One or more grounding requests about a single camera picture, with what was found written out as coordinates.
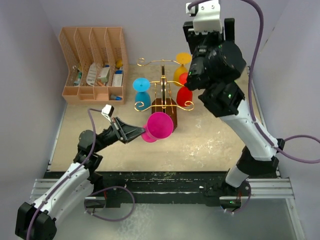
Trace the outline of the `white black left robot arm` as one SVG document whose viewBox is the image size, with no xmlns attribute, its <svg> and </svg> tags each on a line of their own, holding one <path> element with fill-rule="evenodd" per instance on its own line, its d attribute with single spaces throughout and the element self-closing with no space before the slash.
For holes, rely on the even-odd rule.
<svg viewBox="0 0 320 240">
<path fill-rule="evenodd" d="M 96 172 L 102 161 L 97 153 L 120 141 L 131 142 L 145 132 L 143 127 L 124 123 L 118 117 L 96 134 L 94 129 L 79 135 L 77 154 L 62 177 L 32 203 L 24 202 L 17 211 L 15 234 L 24 240 L 52 240 L 58 226 L 87 196 L 103 191 L 102 176 Z"/>
</svg>

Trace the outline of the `pink wine glass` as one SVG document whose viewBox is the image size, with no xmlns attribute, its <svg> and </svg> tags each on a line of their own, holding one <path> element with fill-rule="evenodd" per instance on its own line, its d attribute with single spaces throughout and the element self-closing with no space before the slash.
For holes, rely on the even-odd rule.
<svg viewBox="0 0 320 240">
<path fill-rule="evenodd" d="M 150 115 L 143 128 L 145 132 L 141 135 L 142 139 L 147 143 L 154 143 L 168 138 L 174 130 L 174 123 L 166 113 L 155 112 Z"/>
</svg>

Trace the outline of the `red wine glass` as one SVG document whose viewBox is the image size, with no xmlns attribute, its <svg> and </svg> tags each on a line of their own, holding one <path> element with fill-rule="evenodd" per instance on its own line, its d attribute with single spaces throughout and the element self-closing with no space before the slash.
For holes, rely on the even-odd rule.
<svg viewBox="0 0 320 240">
<path fill-rule="evenodd" d="M 182 84 L 182 87 L 177 92 L 176 103 L 181 107 L 189 106 L 191 104 L 191 101 L 193 100 L 193 92 L 190 91 L 187 87 L 185 87 L 187 77 L 187 72 L 182 73 L 179 76 L 179 83 Z"/>
</svg>

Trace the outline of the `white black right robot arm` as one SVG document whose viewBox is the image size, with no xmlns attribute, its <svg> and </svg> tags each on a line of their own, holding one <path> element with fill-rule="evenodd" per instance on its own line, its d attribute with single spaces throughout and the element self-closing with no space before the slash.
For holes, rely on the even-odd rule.
<svg viewBox="0 0 320 240">
<path fill-rule="evenodd" d="M 249 176 L 276 171 L 276 154 L 285 140 L 274 138 L 250 112 L 246 95 L 236 83 L 246 67 L 246 61 L 235 44 L 235 20 L 227 18 L 226 30 L 196 34 L 192 21 L 183 24 L 185 39 L 192 54 L 185 87 L 190 91 L 203 89 L 198 99 L 204 107 L 240 137 L 245 147 L 236 165 L 222 183 L 228 196 L 235 195 Z"/>
</svg>

